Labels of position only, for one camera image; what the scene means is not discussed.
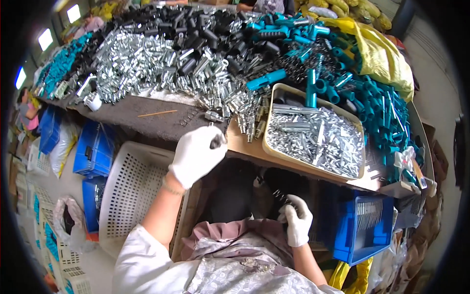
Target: yellow plastic bag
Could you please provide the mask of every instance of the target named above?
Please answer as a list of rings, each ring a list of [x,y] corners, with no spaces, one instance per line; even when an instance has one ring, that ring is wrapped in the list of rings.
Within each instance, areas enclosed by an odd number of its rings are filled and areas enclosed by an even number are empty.
[[[328,2],[329,4],[331,5],[336,5],[338,6],[339,8],[341,8],[346,14],[349,13],[349,6],[346,4],[346,2],[344,2],[344,0],[326,0],[326,2]]]
[[[338,17],[347,17],[348,16],[341,8],[339,8],[336,5],[331,5],[330,9],[333,10],[338,15]]]
[[[326,0],[309,0],[309,4],[312,4],[316,7],[328,8],[329,4]]]
[[[359,4],[359,0],[345,0],[346,4],[349,6],[357,6]]]
[[[350,17],[319,17],[319,20],[324,21],[326,26],[335,26],[343,33],[356,36],[362,57],[360,75],[367,74],[378,82],[395,87],[407,103],[413,100],[413,73],[395,44],[379,31]]]
[[[372,265],[373,259],[374,257],[371,257],[356,265],[357,278],[347,289],[343,289],[343,283],[345,282],[346,276],[348,275],[351,267],[345,262],[339,262],[333,275],[329,279],[328,285],[338,290],[343,290],[345,294],[365,294],[367,291],[370,266]]]
[[[392,28],[392,22],[383,12],[378,17],[378,20],[380,21],[380,26],[382,27],[382,30],[386,31]]]
[[[369,0],[359,0],[358,7],[367,10],[373,18],[380,16],[380,10],[377,6],[370,3]]]
[[[302,5],[300,7],[300,12],[302,12],[302,16],[311,16],[313,17],[314,19],[317,19],[318,18],[318,14],[316,13],[313,13],[311,11],[308,11],[308,6],[307,5]]]

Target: white cotton glove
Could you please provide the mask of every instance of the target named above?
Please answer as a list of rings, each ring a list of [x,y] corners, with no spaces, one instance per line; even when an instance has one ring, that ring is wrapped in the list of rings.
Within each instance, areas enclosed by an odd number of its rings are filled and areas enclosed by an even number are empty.
[[[279,209],[281,215],[278,221],[287,222],[287,244],[290,247],[299,247],[308,242],[308,232],[312,225],[313,215],[308,209],[306,202],[295,195],[287,195],[287,198],[297,208],[292,205],[284,205]]]
[[[211,141],[220,135],[224,142],[210,149]],[[200,127],[189,132],[178,141],[173,163],[168,169],[184,189],[189,189],[200,178],[208,174],[225,156],[227,141],[222,131],[215,127]]]

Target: beige plastic tray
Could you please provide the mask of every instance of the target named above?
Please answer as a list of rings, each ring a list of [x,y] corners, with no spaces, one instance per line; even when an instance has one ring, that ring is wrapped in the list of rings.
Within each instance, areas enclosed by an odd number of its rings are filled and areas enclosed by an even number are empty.
[[[278,89],[288,91],[288,92],[294,93],[296,95],[299,95],[299,96],[302,96],[302,97],[305,98],[305,92],[302,92],[298,89],[287,86],[285,84],[275,84],[274,85],[273,91],[272,91],[272,94],[271,94],[271,106],[269,107],[269,115],[268,115],[267,122],[266,122],[266,132],[265,132],[264,137],[263,137],[263,150],[269,155],[272,155],[272,156],[275,156],[275,157],[278,157],[278,158],[281,158],[283,160],[287,160],[287,161],[290,161],[290,162],[294,162],[296,164],[299,164],[299,165],[311,168],[313,170],[316,170],[317,171],[316,174],[330,175],[332,177],[337,178],[338,180],[357,180],[356,178],[350,178],[350,177],[338,175],[336,173],[332,173],[332,172],[324,170],[322,168],[318,168],[314,165],[311,165],[311,164],[308,164],[304,161],[298,160],[297,158],[294,158],[292,156],[289,156],[289,155],[286,155],[286,154],[281,153],[279,151],[276,151],[268,145],[268,143],[266,141],[267,136],[268,136],[267,130],[269,128],[269,124],[271,123],[271,111],[272,111],[272,105],[273,105],[273,99],[274,99],[274,92]],[[334,105],[330,102],[324,101],[322,99],[317,99],[317,105],[318,105],[318,107],[323,106],[323,107],[326,107],[328,109],[331,109],[336,114],[338,114],[338,115],[348,119],[350,122],[352,122],[356,126],[358,131],[362,134],[362,140],[364,141],[364,128],[362,127],[362,123],[360,122],[360,120],[355,115],[350,114],[346,110],[344,110],[344,109],[342,109],[342,108],[340,108],[340,107],[338,107],[338,106],[336,106],[336,105]],[[358,179],[360,179],[364,176],[365,165],[366,165],[366,151],[365,151],[365,148],[362,148],[362,165],[359,168],[359,177],[358,177]]]

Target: pile of metal parts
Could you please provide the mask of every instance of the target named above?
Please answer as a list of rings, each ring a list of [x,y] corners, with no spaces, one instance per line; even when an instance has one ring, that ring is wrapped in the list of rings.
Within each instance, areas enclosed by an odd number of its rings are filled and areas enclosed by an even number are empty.
[[[350,178],[359,177],[365,160],[362,133],[324,107],[273,104],[266,142],[276,151]]]

